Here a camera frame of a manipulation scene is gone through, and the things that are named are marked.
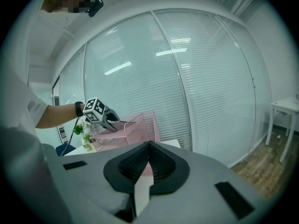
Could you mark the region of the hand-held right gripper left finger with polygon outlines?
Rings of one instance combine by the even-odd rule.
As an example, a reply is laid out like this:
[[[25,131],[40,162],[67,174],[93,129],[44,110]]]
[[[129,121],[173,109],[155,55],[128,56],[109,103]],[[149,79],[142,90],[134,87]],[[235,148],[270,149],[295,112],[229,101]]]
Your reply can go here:
[[[135,184],[148,164],[149,144],[138,143],[93,154],[62,158],[72,183],[100,208],[133,222],[137,218]]]

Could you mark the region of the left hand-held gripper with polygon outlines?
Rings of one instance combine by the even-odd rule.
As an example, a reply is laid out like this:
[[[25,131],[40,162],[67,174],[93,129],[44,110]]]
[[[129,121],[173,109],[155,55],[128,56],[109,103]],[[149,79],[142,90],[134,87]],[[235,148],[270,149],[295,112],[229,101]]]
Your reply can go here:
[[[110,132],[117,132],[117,128],[111,125],[109,121],[120,121],[119,116],[97,97],[87,100],[83,114],[92,125],[102,125],[103,128]]]

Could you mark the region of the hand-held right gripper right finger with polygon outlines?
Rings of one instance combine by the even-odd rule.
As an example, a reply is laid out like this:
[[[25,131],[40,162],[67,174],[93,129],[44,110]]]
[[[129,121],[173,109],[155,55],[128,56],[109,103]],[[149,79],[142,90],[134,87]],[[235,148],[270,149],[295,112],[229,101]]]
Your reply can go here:
[[[167,144],[163,148],[185,159],[190,167],[186,182],[176,192],[153,196],[139,216],[141,224],[258,224],[266,200],[257,189],[221,162]],[[228,182],[249,204],[250,213],[239,218],[216,188]]]

